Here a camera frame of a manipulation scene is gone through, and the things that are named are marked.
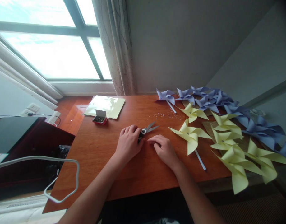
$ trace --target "electrical outlet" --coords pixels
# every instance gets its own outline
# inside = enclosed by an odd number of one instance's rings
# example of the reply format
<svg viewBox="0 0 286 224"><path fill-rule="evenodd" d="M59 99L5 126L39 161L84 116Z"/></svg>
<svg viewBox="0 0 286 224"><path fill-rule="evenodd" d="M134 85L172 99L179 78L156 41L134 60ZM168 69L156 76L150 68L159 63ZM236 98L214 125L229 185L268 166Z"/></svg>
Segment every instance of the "electrical outlet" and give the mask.
<svg viewBox="0 0 286 224"><path fill-rule="evenodd" d="M30 104L29 107L27 107L27 109L28 109L28 110L31 110L31 111L33 111L33 112L37 112L37 111L39 111L40 107L39 107L38 105L32 103L32 104Z"/></svg>
<svg viewBox="0 0 286 224"><path fill-rule="evenodd" d="M34 112L31 111L31 110L25 109L25 110L20 114L20 116L22 116L22 117L28 117L28 114L29 114L29 113L34 113Z"/></svg>

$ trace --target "hand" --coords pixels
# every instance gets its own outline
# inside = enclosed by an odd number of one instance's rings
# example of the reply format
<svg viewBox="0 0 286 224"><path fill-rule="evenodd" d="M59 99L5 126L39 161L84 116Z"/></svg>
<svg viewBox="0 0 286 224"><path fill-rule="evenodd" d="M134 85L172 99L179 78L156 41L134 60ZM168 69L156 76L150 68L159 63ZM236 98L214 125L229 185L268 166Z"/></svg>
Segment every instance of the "hand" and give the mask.
<svg viewBox="0 0 286 224"><path fill-rule="evenodd" d="M153 144L160 159L172 170L181 163L169 139L162 135L156 135L148 139L148 143Z"/></svg>
<svg viewBox="0 0 286 224"><path fill-rule="evenodd" d="M135 155L138 154L138 152L140 152L145 140L145 138L141 139L138 144L138 138L141 130L142 129L138 128L137 125L132 125L121 130L114 155L123 164L127 164Z"/></svg>

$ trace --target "pinwheel stick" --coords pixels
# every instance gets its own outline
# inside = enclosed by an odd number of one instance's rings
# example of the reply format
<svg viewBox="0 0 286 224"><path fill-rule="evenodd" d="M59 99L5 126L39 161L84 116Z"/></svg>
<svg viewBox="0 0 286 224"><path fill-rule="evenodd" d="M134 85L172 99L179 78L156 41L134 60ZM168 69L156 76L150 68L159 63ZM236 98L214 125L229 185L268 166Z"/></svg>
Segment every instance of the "pinwheel stick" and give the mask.
<svg viewBox="0 0 286 224"><path fill-rule="evenodd" d="M176 111L174 110L174 108L172 107L172 105L170 104L170 102L168 100L166 100L166 102L169 104L169 106L171 107L171 109L173 110L174 113L176 113Z"/></svg>
<svg viewBox="0 0 286 224"><path fill-rule="evenodd" d="M197 149L195 150L195 152L196 152L196 155L197 155L197 157L199 159L199 162L201 163L201 166L202 166L203 170L206 170L206 167L204 166L204 163L202 162L202 160L201 160L201 158L199 156L199 153L197 152Z"/></svg>

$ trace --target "yellow pinwheel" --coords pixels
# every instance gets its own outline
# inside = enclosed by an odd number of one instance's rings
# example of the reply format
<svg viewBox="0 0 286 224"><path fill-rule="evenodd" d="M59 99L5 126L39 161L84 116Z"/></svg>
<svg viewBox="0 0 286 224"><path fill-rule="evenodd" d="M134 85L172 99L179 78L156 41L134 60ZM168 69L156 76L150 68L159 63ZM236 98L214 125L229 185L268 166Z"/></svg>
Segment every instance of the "yellow pinwheel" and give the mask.
<svg viewBox="0 0 286 224"><path fill-rule="evenodd" d="M227 115L219 116L213 112L211 112L211 113L218 123L218 126L215 127L214 130L217 130L217 131L230 130L231 132L242 135L242 130L240 129L240 127L238 127L236 124L234 124L232 121L230 121L231 118L237 117L238 115L227 114Z"/></svg>
<svg viewBox="0 0 286 224"><path fill-rule="evenodd" d="M264 175L264 173L254 163L245 159L244 152L237 144L232 145L222 156L222 158L219 156L217 157L232 173L232 186L234 194L241 192L249 184L245 169L260 175Z"/></svg>
<svg viewBox="0 0 286 224"><path fill-rule="evenodd" d="M202 110L196 109L192 107L192 103L189 103L185 109L180 109L189 117L189 123L193 122L197 119L197 117L201 117L208 120L208 117Z"/></svg>
<svg viewBox="0 0 286 224"><path fill-rule="evenodd" d="M187 141L187 154L189 155L194 152L198 146L198 136L202 138L211 137L200 128L188 127L188 123L189 119L186 119L179 131L170 127L169 129Z"/></svg>
<svg viewBox="0 0 286 224"><path fill-rule="evenodd" d="M212 129L212 132L214 133L216 144L211 145L211 147L219 150L228 150L232 145L236 144L233 139L243 138L242 135L234 132L218 133L214 129Z"/></svg>
<svg viewBox="0 0 286 224"><path fill-rule="evenodd" d="M258 148L252 139L250 139L249 142L248 152L245 152L245 154L260 165L262 172L265 174L263 181L266 184L274 180L278 175L271 161L286 164L286 158L284 156Z"/></svg>

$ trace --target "scissor blade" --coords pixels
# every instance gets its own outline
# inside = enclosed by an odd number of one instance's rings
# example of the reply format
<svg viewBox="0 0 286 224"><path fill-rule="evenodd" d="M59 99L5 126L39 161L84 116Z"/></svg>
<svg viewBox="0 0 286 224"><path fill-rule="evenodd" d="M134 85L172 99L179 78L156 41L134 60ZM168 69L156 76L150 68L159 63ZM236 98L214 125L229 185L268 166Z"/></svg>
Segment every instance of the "scissor blade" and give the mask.
<svg viewBox="0 0 286 224"><path fill-rule="evenodd" d="M148 132L148 130L151 128L151 126L155 123L155 121L153 123L151 123L150 125L148 125L148 127L146 128L146 133Z"/></svg>
<svg viewBox="0 0 286 224"><path fill-rule="evenodd" d="M155 127L151 128L151 129L149 129L146 133L151 132L151 131L153 131L154 129L156 129L156 128L158 128L158 127L159 127L159 126L155 126Z"/></svg>

